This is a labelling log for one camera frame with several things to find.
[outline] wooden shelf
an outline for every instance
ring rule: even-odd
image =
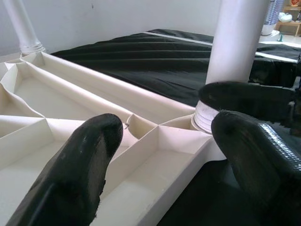
[[[285,6],[283,8],[283,11],[300,11],[301,10],[301,6]]]

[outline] white wall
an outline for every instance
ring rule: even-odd
[[[39,40],[55,52],[156,28],[214,35],[221,0],[23,1]],[[0,0],[0,56],[18,51]]]

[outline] white plastic tray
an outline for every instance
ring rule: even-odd
[[[195,110],[191,106],[45,53],[32,54],[22,60],[158,124],[192,114]]]
[[[45,53],[0,73],[0,225],[70,134],[98,114],[116,114],[127,129],[94,226],[156,225],[203,164],[225,158],[191,126],[193,108],[110,76]]]

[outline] black fabric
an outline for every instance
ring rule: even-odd
[[[157,29],[150,32],[205,42],[213,37]],[[296,58],[299,49],[283,45],[259,45],[259,51]],[[53,53],[138,87],[196,106],[204,86],[211,46],[139,33]],[[255,57],[250,82],[291,87],[295,64]]]
[[[227,160],[206,163],[158,226],[259,226]]]

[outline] white cylindrical pole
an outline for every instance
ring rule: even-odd
[[[44,51],[26,13],[22,0],[4,0],[4,5],[20,41],[22,54]]]
[[[247,82],[270,0],[222,0],[206,84]],[[192,124],[211,132],[217,111],[199,101]]]

